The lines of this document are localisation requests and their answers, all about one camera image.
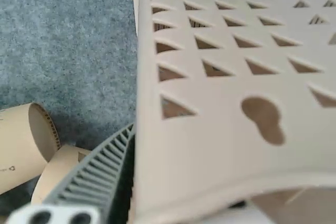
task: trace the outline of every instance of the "gray carpet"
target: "gray carpet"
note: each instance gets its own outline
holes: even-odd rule
[[[0,108],[39,102],[63,144],[93,149],[134,120],[136,43],[132,0],[0,0]]]

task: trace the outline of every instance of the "keyhole-shaped hole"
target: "keyhole-shaped hole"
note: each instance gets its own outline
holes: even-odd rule
[[[260,97],[250,97],[242,101],[241,107],[245,115],[251,119],[264,140],[273,145],[282,145],[285,137],[279,125],[280,114],[270,101]]]

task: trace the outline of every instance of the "ribbed gray plastic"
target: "ribbed gray plastic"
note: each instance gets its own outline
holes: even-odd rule
[[[86,156],[45,204],[98,207],[101,220],[126,223],[133,186],[135,127],[126,126]]]

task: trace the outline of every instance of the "cardboard tube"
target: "cardboard tube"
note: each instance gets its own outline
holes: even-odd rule
[[[82,148],[64,145],[44,169],[31,197],[31,203],[40,204],[53,188],[89,153],[90,151]]]
[[[40,175],[59,148],[55,126],[40,105],[0,110],[0,194]]]

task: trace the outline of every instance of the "plastic basket wall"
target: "plastic basket wall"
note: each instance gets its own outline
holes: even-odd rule
[[[336,184],[336,0],[134,0],[136,223]]]

